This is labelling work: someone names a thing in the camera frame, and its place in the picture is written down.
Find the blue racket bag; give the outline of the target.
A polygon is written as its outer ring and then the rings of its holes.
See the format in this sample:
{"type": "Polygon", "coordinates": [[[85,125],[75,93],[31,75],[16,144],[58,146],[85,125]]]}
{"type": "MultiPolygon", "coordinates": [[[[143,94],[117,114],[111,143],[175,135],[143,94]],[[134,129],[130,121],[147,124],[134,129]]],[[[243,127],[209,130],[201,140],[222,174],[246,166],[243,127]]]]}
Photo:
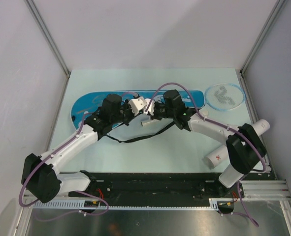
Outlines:
{"type": "Polygon", "coordinates": [[[115,91],[93,92],[80,97],[71,109],[71,120],[76,131],[71,141],[93,135],[96,142],[111,138],[110,131],[129,123],[140,115],[151,121],[171,119],[171,123],[154,133],[159,135],[172,126],[186,128],[185,120],[205,105],[201,91],[115,91]]]}

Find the white shuttlecock tube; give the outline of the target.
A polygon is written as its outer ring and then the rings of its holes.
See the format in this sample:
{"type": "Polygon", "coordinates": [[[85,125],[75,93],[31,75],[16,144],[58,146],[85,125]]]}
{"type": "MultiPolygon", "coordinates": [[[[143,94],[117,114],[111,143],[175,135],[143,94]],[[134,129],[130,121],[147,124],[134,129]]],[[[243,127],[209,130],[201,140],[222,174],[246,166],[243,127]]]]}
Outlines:
{"type": "MultiPolygon", "coordinates": [[[[238,131],[252,143],[261,157],[264,157],[267,154],[267,150],[260,136],[269,128],[269,122],[261,119],[254,124],[244,124],[238,127],[238,131]]],[[[260,162],[256,151],[237,134],[229,137],[225,145],[215,149],[203,159],[210,169],[217,167],[225,160],[229,160],[232,167],[242,174],[250,172],[260,162]]]]}

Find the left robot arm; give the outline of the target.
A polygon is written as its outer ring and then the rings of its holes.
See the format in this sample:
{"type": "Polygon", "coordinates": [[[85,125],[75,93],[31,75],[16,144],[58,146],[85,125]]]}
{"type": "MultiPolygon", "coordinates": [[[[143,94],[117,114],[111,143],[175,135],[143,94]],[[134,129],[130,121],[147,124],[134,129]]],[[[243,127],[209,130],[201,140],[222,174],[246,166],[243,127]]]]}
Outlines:
{"type": "Polygon", "coordinates": [[[22,198],[28,190],[37,200],[47,203],[62,193],[80,191],[87,197],[95,194],[97,185],[84,171],[63,174],[62,168],[108,134],[114,124],[128,125],[146,105],[138,94],[131,100],[123,100],[117,94],[107,95],[95,112],[83,115],[79,128],[64,143],[40,156],[32,153],[26,157],[19,197],[22,198]]]}

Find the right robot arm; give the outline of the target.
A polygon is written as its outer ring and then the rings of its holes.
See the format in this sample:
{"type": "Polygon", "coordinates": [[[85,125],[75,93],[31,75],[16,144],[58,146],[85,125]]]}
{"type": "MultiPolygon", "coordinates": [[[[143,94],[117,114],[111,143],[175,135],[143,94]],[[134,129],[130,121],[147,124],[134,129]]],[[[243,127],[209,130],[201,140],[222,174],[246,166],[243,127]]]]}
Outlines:
{"type": "Polygon", "coordinates": [[[227,197],[236,182],[258,162],[264,162],[267,150],[253,125],[231,126],[204,117],[197,107],[187,107],[175,89],[166,91],[163,98],[163,103],[147,99],[145,113],[155,119],[170,118],[179,129],[203,134],[226,146],[230,164],[215,184],[218,196],[227,197]]]}

